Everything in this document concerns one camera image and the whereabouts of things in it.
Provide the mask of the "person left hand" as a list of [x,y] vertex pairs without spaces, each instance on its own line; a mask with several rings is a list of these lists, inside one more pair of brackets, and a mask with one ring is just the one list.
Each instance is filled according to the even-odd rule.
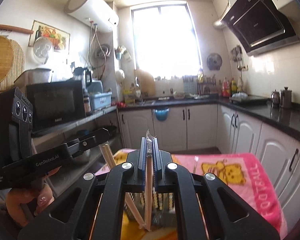
[[54,200],[54,196],[49,185],[44,184],[40,190],[34,189],[11,189],[6,195],[6,208],[10,217],[21,227],[29,223],[26,213],[21,208],[21,204],[28,204],[36,201],[35,213],[38,215],[46,209]]

